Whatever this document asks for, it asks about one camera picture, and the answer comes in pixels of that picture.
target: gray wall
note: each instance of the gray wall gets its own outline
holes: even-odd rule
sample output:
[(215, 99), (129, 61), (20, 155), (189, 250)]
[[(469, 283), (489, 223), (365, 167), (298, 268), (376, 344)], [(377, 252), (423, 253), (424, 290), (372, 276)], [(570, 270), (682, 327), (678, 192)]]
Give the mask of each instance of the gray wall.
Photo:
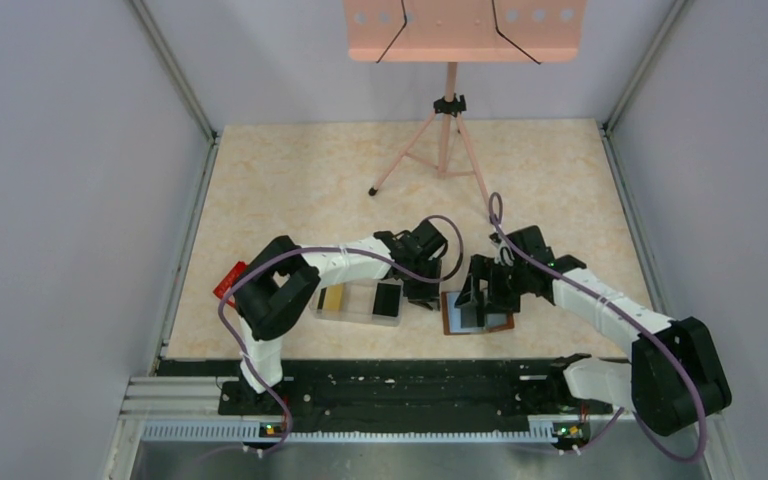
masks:
[(768, 478), (768, 2), (695, 2), (617, 143), (673, 313), (710, 326)]
[[(219, 127), (419, 119), (443, 94), (441, 64), (351, 61), (341, 0), (146, 3)], [(470, 118), (605, 119), (671, 3), (591, 0), (570, 63), (462, 65)]]
[(0, 478), (101, 474), (205, 154), (125, 2), (0, 1)]

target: metal frame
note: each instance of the metal frame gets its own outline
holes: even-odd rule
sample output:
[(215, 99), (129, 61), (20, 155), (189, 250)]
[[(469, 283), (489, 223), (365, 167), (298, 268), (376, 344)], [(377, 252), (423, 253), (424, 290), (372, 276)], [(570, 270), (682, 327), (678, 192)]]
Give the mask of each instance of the metal frame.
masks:
[(655, 65), (657, 59), (660, 57), (661, 51), (663, 51), (669, 38), (675, 32), (675, 27), (678, 25), (679, 20), (684, 17), (693, 0), (674, 0), (670, 7), (667, 16), (664, 18), (661, 26), (658, 28), (658, 32), (652, 38), (652, 42), (649, 44), (649, 48), (646, 49), (646, 53), (643, 54), (643, 58), (634, 70), (622, 95), (620, 95), (617, 104), (611, 111), (611, 115), (608, 117), (608, 121), (605, 122), (604, 130), (608, 137), (614, 133), (614, 129), (625, 114), (626, 108), (628, 108), (631, 100), (637, 93), (637, 89), (642, 85), (643, 80)]
[(193, 120), (196, 121), (205, 138), (209, 142), (214, 142), (217, 137), (216, 129), (210, 125), (210, 120), (207, 118), (207, 114), (204, 113), (204, 109), (201, 103), (199, 103), (195, 91), (190, 86), (190, 82), (187, 81), (184, 71), (175, 59), (175, 55), (172, 53), (172, 49), (169, 48), (166, 39), (163, 38), (160, 28), (157, 26), (157, 22), (154, 21), (154, 17), (151, 15), (145, 2), (143, 0), (126, 0), (125, 3), (131, 8), (131, 12), (139, 22), (149, 45), (157, 55), (157, 59), (166, 71), (166, 75), (169, 76), (169, 80), (172, 82), (172, 86), (175, 87), (175, 91), (178, 92), (178, 96), (181, 98), (184, 106), (187, 107), (187, 111), (193, 117)]
[[(219, 147), (219, 137), (216, 130), (210, 125), (203, 108), (201, 107), (195, 92), (189, 85), (182, 69), (178, 65), (175, 56), (163, 38), (156, 22), (143, 0), (127, 0), (126, 3), (133, 11), (140, 23), (149, 44), (157, 54), (158, 60), (165, 69), (170, 81), (178, 92), (181, 101), (188, 112), (199, 125), (202, 133), (210, 142), (210, 151), (205, 160), (202, 178), (195, 189), (192, 198), (192, 211), (187, 224), (187, 230), (180, 242), (180, 255), (177, 266), (173, 272), (173, 279), (169, 294), (165, 298), (165, 308), (162, 313), (162, 331), (157, 343), (157, 356), (164, 353), (169, 336), (172, 331), (177, 305), (181, 295), (184, 277), (190, 261), (198, 223), (201, 218), (207, 188), (216, 161)], [(669, 312), (669, 303), (663, 292), (658, 276), (658, 268), (648, 247), (645, 229), (641, 224), (636, 203), (632, 192), (625, 182), (623, 164), (613, 144), (612, 135), (623, 118), (634, 96), (646, 79), (648, 73), (663, 49), (665, 42), (675, 29), (678, 21), (683, 17), (691, 0), (676, 0), (670, 8), (665, 20), (652, 40), (651, 45), (643, 56), (640, 65), (634, 72), (625, 90), (614, 107), (609, 119), (600, 128), (602, 142), (611, 173), (617, 186), (620, 202), (629, 225), (632, 241), (637, 251), (638, 260), (643, 270), (653, 307), (662, 312)], [(154, 371), (153, 362), (149, 375)], [(175, 377), (146, 377), (133, 378), (128, 386), (123, 400), (119, 422), (110, 447), (108, 461), (104, 471), (104, 478), (108, 480), (128, 480), (132, 469), (137, 462), (137, 452), (140, 439), (147, 424), (160, 419), (163, 420), (216, 420), (219, 395), (221, 395), (221, 382), (230, 380), (226, 377), (201, 377), (201, 378), (175, 378)], [(544, 418), (540, 416), (535, 421), (554, 420), (565, 421), (563, 416), (558, 418)], [(242, 418), (247, 421), (275, 421), (276, 418)], [(736, 453), (734, 443), (729, 435), (722, 415), (709, 417), (710, 441), (705, 454), (705, 461), (713, 480), (744, 479), (745, 471)]]
[(175, 268), (170, 274), (168, 280), (169, 289), (166, 290), (167, 293), (162, 302), (164, 308), (161, 313), (161, 320), (159, 320), (161, 329), (157, 341), (154, 344), (153, 351), (155, 354), (152, 358), (151, 365), (148, 367), (147, 373), (149, 375), (154, 373), (157, 361), (165, 356), (166, 347), (169, 345), (169, 337), (172, 335), (175, 315), (178, 313), (178, 302), (181, 299), (181, 290), (184, 288), (184, 280), (187, 277), (187, 269), (190, 265), (190, 257), (193, 253), (193, 245), (195, 244), (198, 225), (201, 221), (202, 211), (204, 210), (204, 201), (207, 198), (207, 189), (210, 186), (210, 178), (213, 176), (213, 167), (216, 165), (216, 155), (219, 153), (219, 141), (220, 137), (216, 137), (214, 142), (210, 145), (204, 161), (204, 168), (201, 172), (201, 179), (198, 182), (197, 188), (190, 193), (190, 201), (188, 204), (193, 207), (189, 212), (189, 221), (187, 222), (186, 231), (181, 236), (176, 248), (176, 251), (180, 253)]

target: pink music stand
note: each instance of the pink music stand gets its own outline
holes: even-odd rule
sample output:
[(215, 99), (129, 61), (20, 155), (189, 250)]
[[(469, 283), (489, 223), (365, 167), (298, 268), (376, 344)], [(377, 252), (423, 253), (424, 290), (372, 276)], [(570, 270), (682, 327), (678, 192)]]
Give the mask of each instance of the pink music stand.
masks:
[[(343, 0), (349, 57), (361, 62), (446, 62), (446, 90), (393, 162), (369, 189), (375, 195), (408, 157), (437, 170), (441, 178), (475, 175), (487, 187), (463, 121), (464, 96), (455, 95), (459, 62), (568, 62), (578, 54), (587, 0)], [(437, 163), (410, 149), (431, 122), (443, 115)], [(463, 140), (472, 171), (449, 172), (451, 120)]]

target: plastic container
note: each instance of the plastic container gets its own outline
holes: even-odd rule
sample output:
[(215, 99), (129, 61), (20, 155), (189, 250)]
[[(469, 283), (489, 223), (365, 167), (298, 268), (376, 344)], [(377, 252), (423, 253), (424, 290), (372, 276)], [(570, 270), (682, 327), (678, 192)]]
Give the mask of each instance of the plastic container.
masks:
[(396, 327), (402, 319), (402, 298), (401, 282), (362, 280), (319, 290), (310, 310), (322, 320)]

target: tripod leg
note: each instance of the tripod leg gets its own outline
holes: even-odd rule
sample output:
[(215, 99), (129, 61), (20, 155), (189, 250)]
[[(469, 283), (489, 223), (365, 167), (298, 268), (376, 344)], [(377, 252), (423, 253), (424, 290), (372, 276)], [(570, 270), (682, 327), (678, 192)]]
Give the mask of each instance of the tripod leg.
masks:
[(426, 128), (428, 128), (428, 125), (431, 125), (431, 122), (434, 121), (434, 117), (436, 116), (437, 116), (436, 113), (431, 112), (431, 115), (429, 115), (428, 118), (425, 119), (425, 123), (423, 123), (422, 126), (419, 127), (419, 130), (417, 130), (416, 133), (413, 134), (413, 137), (411, 137), (408, 144), (405, 145), (405, 148), (399, 150), (399, 154), (396, 155), (396, 158), (394, 158), (390, 166), (387, 167), (387, 171), (381, 174), (381, 176), (378, 177), (378, 180), (375, 181), (375, 185), (373, 185), (372, 188), (369, 189), (370, 197), (375, 196), (375, 194), (378, 193), (378, 189), (381, 188), (381, 185), (384, 184), (384, 180), (387, 180), (387, 177), (389, 177), (390, 174), (393, 173), (393, 170), (396, 169), (396, 166), (399, 164), (399, 162), (401, 162), (402, 159), (405, 158), (405, 154), (408, 153), (408, 151), (411, 148), (413, 148), (413, 145), (416, 143), (417, 140), (419, 140), (419, 137), (422, 136), (422, 133), (425, 132)]
[(490, 195), (487, 194), (487, 187), (484, 185), (484, 177), (481, 175), (481, 168), (478, 166), (478, 159), (475, 158), (475, 150), (472, 148), (472, 139), (469, 138), (469, 132), (466, 131), (463, 117), (455, 117), (458, 124), (458, 130), (461, 132), (461, 138), (466, 147), (466, 154), (469, 156), (469, 162), (472, 164), (472, 171), (475, 172), (475, 180), (478, 182), (478, 188), (481, 189), (481, 196), (484, 198), (484, 208), (487, 210), (487, 218), (490, 218)]
[(443, 177), (449, 167), (449, 132), (452, 116), (443, 115), (443, 129), (440, 131), (440, 145), (437, 147), (437, 176)]

